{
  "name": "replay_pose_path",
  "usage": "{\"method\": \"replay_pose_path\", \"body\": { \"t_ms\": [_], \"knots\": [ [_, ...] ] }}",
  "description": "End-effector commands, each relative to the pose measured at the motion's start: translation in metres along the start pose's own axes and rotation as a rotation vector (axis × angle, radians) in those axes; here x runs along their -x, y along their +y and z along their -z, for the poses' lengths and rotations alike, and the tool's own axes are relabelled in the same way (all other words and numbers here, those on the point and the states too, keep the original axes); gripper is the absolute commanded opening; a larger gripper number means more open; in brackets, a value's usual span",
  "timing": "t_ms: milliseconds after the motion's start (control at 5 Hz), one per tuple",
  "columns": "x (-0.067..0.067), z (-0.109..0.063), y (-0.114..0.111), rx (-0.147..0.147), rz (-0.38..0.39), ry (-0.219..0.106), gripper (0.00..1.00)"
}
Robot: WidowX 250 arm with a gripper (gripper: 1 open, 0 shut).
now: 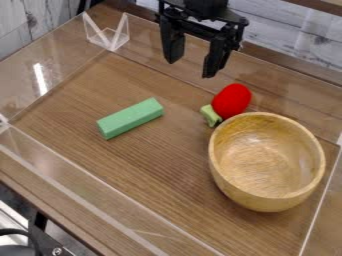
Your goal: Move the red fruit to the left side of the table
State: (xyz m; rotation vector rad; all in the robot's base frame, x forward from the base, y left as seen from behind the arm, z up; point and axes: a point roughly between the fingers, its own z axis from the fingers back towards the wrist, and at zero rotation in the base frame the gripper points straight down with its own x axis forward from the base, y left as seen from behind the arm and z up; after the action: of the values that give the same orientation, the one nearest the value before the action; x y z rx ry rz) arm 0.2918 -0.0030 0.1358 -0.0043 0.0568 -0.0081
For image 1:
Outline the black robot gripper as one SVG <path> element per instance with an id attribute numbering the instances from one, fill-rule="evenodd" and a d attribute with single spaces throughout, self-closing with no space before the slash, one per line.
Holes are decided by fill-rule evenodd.
<path id="1" fill-rule="evenodd" d="M 157 0 L 163 55 L 169 64 L 184 55 L 188 33 L 211 40 L 204 57 L 203 78 L 211 78 L 224 67 L 231 49 L 240 48 L 245 17 L 228 8 L 228 0 Z"/>

